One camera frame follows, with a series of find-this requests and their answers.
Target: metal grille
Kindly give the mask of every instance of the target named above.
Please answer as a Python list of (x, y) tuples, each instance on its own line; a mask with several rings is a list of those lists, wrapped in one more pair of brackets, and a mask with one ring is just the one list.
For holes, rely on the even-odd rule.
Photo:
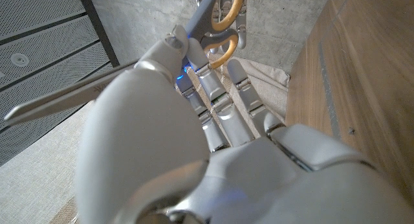
[(77, 109), (78, 107), (73, 107), (6, 129), (0, 135), (0, 166), (29, 147)]
[[(0, 88), (59, 58), (98, 40), (88, 16), (42, 30), (0, 46)], [(15, 53), (27, 56), (29, 63), (18, 67), (10, 59)]]
[(104, 67), (102, 67), (102, 69), (100, 69), (99, 71), (96, 71), (91, 77), (106, 73), (107, 71), (110, 71), (111, 69), (113, 69), (111, 64), (105, 65)]
[(80, 0), (0, 0), (0, 39), (85, 12)]
[(0, 93), (0, 129), (3, 117), (16, 105), (74, 84), (109, 61), (101, 43), (30, 77)]
[[(0, 93), (1, 116), (10, 110), (11, 106), (25, 102), (37, 96), (44, 95), (53, 90), (61, 89), (87, 76), (96, 68), (107, 63), (108, 57), (101, 43), (78, 53), (77, 55), (43, 71), (27, 82), (22, 82)], [(97, 76), (112, 69), (112, 65), (106, 65), (92, 76)], [(4, 104), (10, 103), (10, 108), (3, 112)], [(59, 113), (32, 120), (11, 128), (5, 129), (0, 134), (0, 166), (9, 161), (12, 157), (29, 147), (40, 137), (73, 114), (78, 108), (73, 107)]]

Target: wooden panel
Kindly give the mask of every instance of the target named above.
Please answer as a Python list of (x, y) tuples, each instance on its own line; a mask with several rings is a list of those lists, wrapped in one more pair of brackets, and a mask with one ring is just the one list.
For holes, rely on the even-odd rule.
[(335, 18), (334, 1), (328, 0), (290, 74), (286, 124), (306, 124), (332, 135), (323, 86), (318, 44)]
[(292, 74), (294, 78), (289, 83), (287, 125), (302, 123), (332, 135), (318, 48), (310, 47), (306, 42), (295, 66), (304, 70), (304, 73)]
[(383, 168), (411, 203), (413, 10), (414, 0), (347, 0), (322, 42), (342, 140)]

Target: scissors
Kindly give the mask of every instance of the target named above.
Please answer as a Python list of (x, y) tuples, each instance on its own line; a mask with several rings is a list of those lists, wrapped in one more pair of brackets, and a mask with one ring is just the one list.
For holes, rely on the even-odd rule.
[[(243, 0), (234, 0), (227, 16), (220, 22), (213, 20), (213, 8), (217, 0), (202, 0), (194, 15), (185, 27), (188, 38), (195, 38), (204, 50), (220, 47), (230, 42), (229, 49), (218, 60), (211, 62), (212, 69), (218, 68), (234, 53), (239, 39), (236, 30), (230, 25), (236, 20)], [(111, 71), (82, 80), (74, 85), (41, 96), (14, 107), (6, 116), (9, 126), (41, 118), (68, 108), (84, 104), (98, 98), (105, 87), (122, 72), (133, 69), (138, 60), (115, 67)], [(183, 67), (188, 64), (185, 57)]]

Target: concrete wall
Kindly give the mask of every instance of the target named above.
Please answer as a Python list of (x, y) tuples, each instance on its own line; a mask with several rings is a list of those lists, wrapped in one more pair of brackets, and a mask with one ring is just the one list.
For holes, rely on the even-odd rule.
[[(143, 55), (175, 24), (185, 25), (195, 0), (93, 0), (120, 60)], [(235, 55), (290, 72), (326, 0), (248, 0), (245, 49)]]

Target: scissor blade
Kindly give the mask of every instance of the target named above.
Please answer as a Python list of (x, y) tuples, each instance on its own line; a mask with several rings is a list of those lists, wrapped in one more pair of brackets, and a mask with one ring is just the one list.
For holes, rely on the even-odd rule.
[(88, 78), (49, 95), (20, 104), (5, 116), (9, 126), (45, 117), (96, 99), (105, 87), (135, 62), (121, 65), (108, 73)]

